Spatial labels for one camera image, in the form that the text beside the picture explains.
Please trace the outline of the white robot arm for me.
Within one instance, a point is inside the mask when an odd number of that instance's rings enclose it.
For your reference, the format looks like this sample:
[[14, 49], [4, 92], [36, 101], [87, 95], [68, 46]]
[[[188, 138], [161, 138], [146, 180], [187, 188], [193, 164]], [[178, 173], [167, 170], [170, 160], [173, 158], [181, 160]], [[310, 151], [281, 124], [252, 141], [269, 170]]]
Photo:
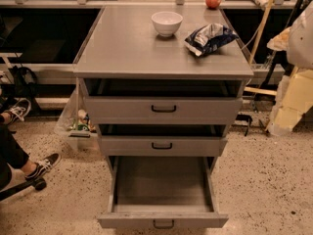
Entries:
[[313, 1], [293, 22], [284, 40], [288, 62], [294, 68], [279, 83], [270, 114], [267, 130], [275, 136], [292, 132], [313, 107]]

